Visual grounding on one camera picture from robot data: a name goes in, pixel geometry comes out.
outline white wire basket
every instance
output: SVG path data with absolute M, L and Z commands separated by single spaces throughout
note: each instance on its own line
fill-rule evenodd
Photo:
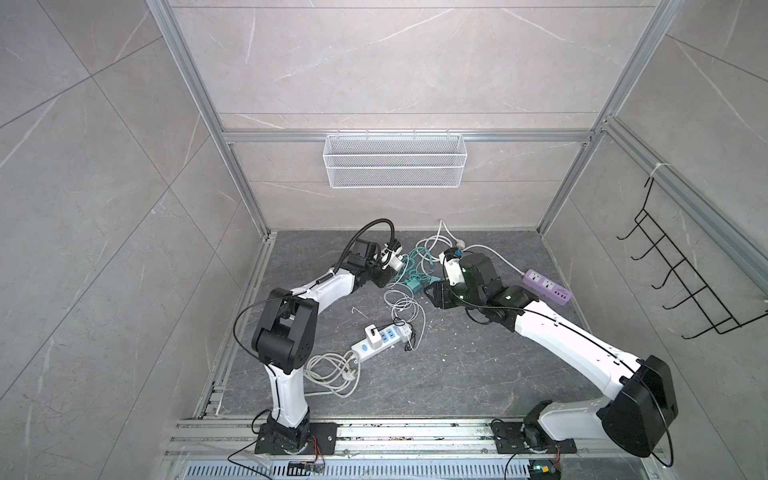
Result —
M 337 134 L 323 160 L 332 188 L 458 187 L 467 149 L 460 134 Z

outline electrical outlet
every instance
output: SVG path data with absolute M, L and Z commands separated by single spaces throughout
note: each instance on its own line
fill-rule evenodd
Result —
M 393 323 L 382 330 L 378 330 L 375 325 L 368 325 L 366 338 L 352 345 L 351 350 L 357 354 L 358 360 L 362 363 L 375 354 L 383 352 L 386 347 L 396 345 L 398 341 L 407 343 L 411 332 L 411 326 L 408 323 L 400 326 Z
M 573 296 L 570 290 L 556 284 L 535 270 L 525 272 L 525 275 L 523 275 L 523 285 L 549 298 L 558 305 L 565 305 Z

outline purple power strip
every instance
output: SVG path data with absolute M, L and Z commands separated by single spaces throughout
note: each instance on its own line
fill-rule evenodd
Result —
M 558 305 L 565 305 L 573 296 L 570 290 L 566 290 L 535 270 L 525 272 L 523 284 L 529 286 L 536 293 L 546 296 Z

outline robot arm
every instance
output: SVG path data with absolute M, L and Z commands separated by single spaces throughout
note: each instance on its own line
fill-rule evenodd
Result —
M 272 389 L 267 425 L 288 452 L 300 451 L 309 435 L 303 369 L 315 343 L 318 313 L 369 280 L 384 287 L 402 267 L 394 231 L 383 247 L 357 238 L 361 232 L 325 275 L 291 290 L 272 290 L 253 333 L 251 348 L 264 364 Z
M 520 286 L 505 287 L 482 253 L 446 250 L 445 277 L 427 297 L 438 308 L 478 310 L 539 343 L 573 366 L 602 392 L 586 402 L 543 402 L 526 419 L 529 444 L 569 438 L 611 439 L 627 452 L 648 457 L 677 417 L 669 366 L 654 356 L 641 360 L 598 339 L 558 315 Z
M 359 233 L 325 275 L 291 290 L 273 290 L 273 301 L 266 303 L 253 334 L 251 346 L 265 365 L 272 388 L 267 425 L 287 451 L 303 448 L 309 432 L 303 367 L 313 348 L 317 314 L 368 280 L 384 287 L 402 267 L 394 233 L 381 248 L 360 240 Z M 650 455 L 677 416 L 671 374 L 664 362 L 622 352 L 558 315 L 533 293 L 520 286 L 505 287 L 482 253 L 462 255 L 449 249 L 440 257 L 446 280 L 425 289 L 434 306 L 478 310 L 562 358 L 603 394 L 587 402 L 540 404 L 525 426 L 533 447 L 568 438 L 610 438 L 629 453 Z

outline white power strip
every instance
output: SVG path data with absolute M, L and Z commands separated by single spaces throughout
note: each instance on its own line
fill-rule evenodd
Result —
M 408 343 L 411 332 L 411 326 L 408 323 L 400 326 L 393 323 L 382 331 L 379 331 L 376 325 L 368 325 L 366 338 L 352 345 L 351 350 L 357 354 L 358 361 L 362 363 L 387 347 L 394 346 L 398 340 L 402 343 Z

